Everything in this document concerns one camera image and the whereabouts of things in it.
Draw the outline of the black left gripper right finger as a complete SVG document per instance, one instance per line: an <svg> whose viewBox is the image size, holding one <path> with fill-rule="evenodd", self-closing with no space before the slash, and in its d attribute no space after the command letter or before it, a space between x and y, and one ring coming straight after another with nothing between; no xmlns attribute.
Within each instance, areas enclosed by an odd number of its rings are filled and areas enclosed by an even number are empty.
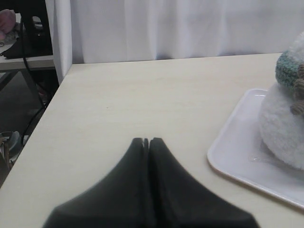
<svg viewBox="0 0 304 228"><path fill-rule="evenodd" d="M250 213L208 190L173 156L164 140L153 138L149 179L158 228L257 228Z"/></svg>

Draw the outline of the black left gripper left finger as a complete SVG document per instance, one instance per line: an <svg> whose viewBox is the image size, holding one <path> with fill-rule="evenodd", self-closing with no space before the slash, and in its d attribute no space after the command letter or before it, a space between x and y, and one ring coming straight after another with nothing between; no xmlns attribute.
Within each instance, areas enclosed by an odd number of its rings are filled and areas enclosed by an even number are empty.
<svg viewBox="0 0 304 228"><path fill-rule="evenodd" d="M96 185L53 209L46 228L147 228L147 139L134 138L121 160Z"/></svg>

